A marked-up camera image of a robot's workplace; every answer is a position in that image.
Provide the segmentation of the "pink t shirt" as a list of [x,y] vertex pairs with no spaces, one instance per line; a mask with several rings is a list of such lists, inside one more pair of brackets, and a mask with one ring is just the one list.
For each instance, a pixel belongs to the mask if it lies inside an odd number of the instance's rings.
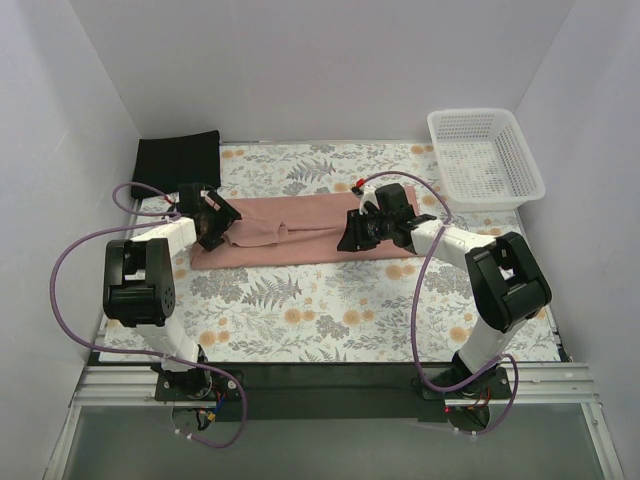
[[193,270],[294,266],[358,260],[409,258],[411,254],[385,241],[364,252],[341,252],[347,212],[359,207],[351,193],[245,198],[230,201],[241,219],[223,234],[223,243],[208,252],[195,245]]

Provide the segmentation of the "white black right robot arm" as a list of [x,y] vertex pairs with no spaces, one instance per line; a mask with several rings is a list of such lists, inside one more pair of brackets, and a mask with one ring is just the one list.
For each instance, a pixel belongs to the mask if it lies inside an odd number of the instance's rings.
[[469,277],[479,318],[452,358],[451,367],[429,379],[428,388],[475,397],[489,384],[487,372],[503,358],[512,338],[552,299],[551,289],[524,237],[476,234],[429,214],[419,215],[404,188],[393,183],[372,189],[359,181],[351,189],[359,206],[347,213],[338,243],[341,252],[364,252],[385,241],[426,261],[436,258]]

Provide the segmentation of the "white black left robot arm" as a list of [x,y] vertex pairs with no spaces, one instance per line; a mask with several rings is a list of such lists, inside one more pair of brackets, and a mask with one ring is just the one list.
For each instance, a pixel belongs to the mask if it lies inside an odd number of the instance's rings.
[[127,240],[107,243],[103,310],[145,339],[159,354],[161,370],[180,373],[178,387],[193,400],[213,386],[211,373],[196,363],[206,356],[173,317],[177,305],[172,261],[196,245],[210,252],[242,216],[217,189],[202,183],[178,186],[178,201],[162,223]]

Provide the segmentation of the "folded black t shirt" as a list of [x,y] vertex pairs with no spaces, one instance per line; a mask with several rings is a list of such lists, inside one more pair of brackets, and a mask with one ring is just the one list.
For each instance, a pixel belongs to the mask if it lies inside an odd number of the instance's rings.
[[164,193],[177,192],[180,184],[187,183],[204,183],[219,188],[219,131],[173,138],[140,139],[132,181],[149,185]]

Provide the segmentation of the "floral patterned table mat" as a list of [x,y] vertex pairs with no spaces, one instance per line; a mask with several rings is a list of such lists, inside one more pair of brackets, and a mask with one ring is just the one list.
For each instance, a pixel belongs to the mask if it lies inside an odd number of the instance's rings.
[[[224,145],[226,200],[345,192],[371,177],[414,187],[422,212],[441,213],[445,193],[428,144]],[[419,277],[419,258],[197,271],[173,262],[173,317],[214,362],[406,362],[409,325],[417,354],[448,361],[477,313],[469,280],[438,260]]]

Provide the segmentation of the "white plastic basket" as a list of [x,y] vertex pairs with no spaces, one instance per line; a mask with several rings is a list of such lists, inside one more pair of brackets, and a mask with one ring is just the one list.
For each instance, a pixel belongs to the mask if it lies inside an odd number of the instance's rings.
[[514,114],[448,109],[427,116],[441,184],[456,212],[509,211],[546,188]]

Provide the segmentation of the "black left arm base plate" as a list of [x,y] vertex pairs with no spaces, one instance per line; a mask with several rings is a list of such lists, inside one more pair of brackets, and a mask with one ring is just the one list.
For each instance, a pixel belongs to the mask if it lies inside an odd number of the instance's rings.
[[229,370],[234,380],[209,370],[192,368],[182,372],[165,371],[159,364],[151,370],[158,375],[154,399],[157,401],[238,401],[239,385],[244,383],[244,372]]

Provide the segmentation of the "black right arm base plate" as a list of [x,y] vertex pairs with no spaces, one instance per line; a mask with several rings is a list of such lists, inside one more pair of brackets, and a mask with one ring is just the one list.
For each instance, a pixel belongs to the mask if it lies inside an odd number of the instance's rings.
[[[435,376],[431,378],[430,381],[440,389],[450,388],[462,382],[459,371],[453,366],[446,369],[427,369],[426,372],[435,373]],[[506,369],[499,366],[491,367],[472,382],[456,390],[446,392],[433,390],[429,388],[419,376],[414,377],[410,385],[424,400],[460,399],[468,402],[486,398],[490,400],[508,400],[512,394]]]

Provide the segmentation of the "aluminium frame rail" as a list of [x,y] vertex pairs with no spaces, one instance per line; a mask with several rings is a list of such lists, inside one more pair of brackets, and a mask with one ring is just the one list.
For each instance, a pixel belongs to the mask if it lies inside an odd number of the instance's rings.
[[621,479],[580,363],[505,366],[487,400],[442,398],[409,363],[236,367],[249,397],[196,440],[195,404],[147,365],[87,366],[49,479]]

